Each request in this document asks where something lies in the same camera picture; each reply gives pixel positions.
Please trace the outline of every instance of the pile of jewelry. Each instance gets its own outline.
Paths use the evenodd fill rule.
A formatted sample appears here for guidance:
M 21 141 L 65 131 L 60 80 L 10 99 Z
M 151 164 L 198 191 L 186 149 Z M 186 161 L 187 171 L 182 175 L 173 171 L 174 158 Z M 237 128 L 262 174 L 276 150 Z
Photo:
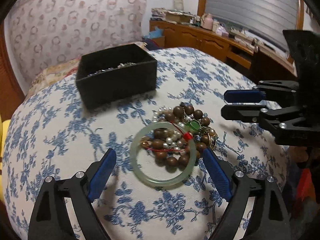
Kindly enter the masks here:
M 201 158 L 203 150 L 207 147 L 215 149 L 218 135 L 209 127 L 210 119 L 204 116 L 201 110 L 194 110 L 191 104 L 181 103 L 174 109 L 161 107 L 153 113 L 152 122 L 171 122 L 176 124 L 178 129 L 180 127 L 193 135 L 197 159 Z M 142 137 L 140 145 L 146 150 L 151 150 L 157 162 L 171 167 L 188 165 L 190 149 L 180 132 L 166 128 L 156 129 L 153 131 L 153 138 Z
M 129 66 L 134 66 L 134 65 L 136 65 L 136 63 L 132 63 L 132 62 L 120 63 L 116 68 L 129 67 Z M 89 74 L 89 75 L 87 75 L 87 76 L 88 76 L 88 77 L 94 76 L 94 75 L 96 75 L 96 74 L 100 74 L 100 73 L 103 73 L 103 72 L 107 72 L 107 71 L 110 71 L 110 70 L 113 70 L 113 69 L 116 69 L 116 68 L 101 69 L 101 70 L 98 70 L 98 71 L 96 71 L 95 73 Z

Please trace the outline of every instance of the window blind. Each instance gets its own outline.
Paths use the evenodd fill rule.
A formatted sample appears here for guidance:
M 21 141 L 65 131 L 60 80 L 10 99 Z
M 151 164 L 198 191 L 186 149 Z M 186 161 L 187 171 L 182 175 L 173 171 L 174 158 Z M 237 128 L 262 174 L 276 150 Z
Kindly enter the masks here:
M 287 50 L 282 30 L 295 29 L 297 7 L 298 0 L 207 0 L 205 11 Z

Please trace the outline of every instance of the pink bottle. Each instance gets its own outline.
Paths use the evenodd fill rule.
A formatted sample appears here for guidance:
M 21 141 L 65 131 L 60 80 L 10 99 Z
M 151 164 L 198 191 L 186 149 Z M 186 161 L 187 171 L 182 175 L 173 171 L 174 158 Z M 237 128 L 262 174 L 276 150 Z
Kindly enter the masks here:
M 204 18 L 204 20 L 203 20 L 202 28 L 212 31 L 212 27 L 213 27 L 212 15 L 208 14 L 207 17 Z

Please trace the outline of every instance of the blue gripper pad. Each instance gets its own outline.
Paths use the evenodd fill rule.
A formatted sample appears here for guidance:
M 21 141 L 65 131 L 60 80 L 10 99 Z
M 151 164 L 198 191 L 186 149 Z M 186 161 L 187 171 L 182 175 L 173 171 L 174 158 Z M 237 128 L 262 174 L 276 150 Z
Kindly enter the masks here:
M 232 198 L 231 182 L 221 169 L 218 161 L 207 148 L 202 152 L 204 166 L 206 167 L 220 197 L 227 202 Z
M 228 103 L 259 103 L 266 95 L 260 90 L 227 90 L 224 99 Z
M 115 150 L 111 150 L 91 179 L 88 193 L 88 200 L 91 203 L 100 197 L 111 172 L 116 165 L 116 160 L 116 152 Z

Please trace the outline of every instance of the blue and white tablecloth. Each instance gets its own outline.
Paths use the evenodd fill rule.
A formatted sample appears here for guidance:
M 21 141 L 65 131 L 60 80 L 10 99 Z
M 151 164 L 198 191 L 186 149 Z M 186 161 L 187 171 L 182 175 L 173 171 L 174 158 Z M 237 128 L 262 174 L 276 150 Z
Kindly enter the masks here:
M 212 119 L 210 126 L 219 136 L 218 156 L 251 177 L 270 174 L 279 187 L 284 186 L 287 147 L 276 145 L 271 134 L 255 123 L 226 121 L 220 116 L 225 90 L 250 89 L 251 81 L 196 49 L 161 49 L 150 54 L 158 60 L 156 92 L 89 113 L 72 75 L 37 93 L 14 113 L 5 141 L 3 185 L 8 215 L 21 239 L 27 239 L 44 179 L 49 175 L 71 178 L 100 160 L 110 147 L 117 153 L 116 168 L 93 206 L 113 239 L 207 239 L 227 202 L 219 196 L 201 160 L 184 183 L 162 189 L 139 182 L 129 162 L 130 143 L 151 122 L 152 110 L 174 107 L 181 101 L 191 102 Z M 157 167 L 153 155 L 140 156 L 145 171 L 157 178 L 176 175 Z M 76 236 L 84 239 L 70 199 L 66 202 Z M 252 204 L 250 199 L 237 239 L 244 234 Z

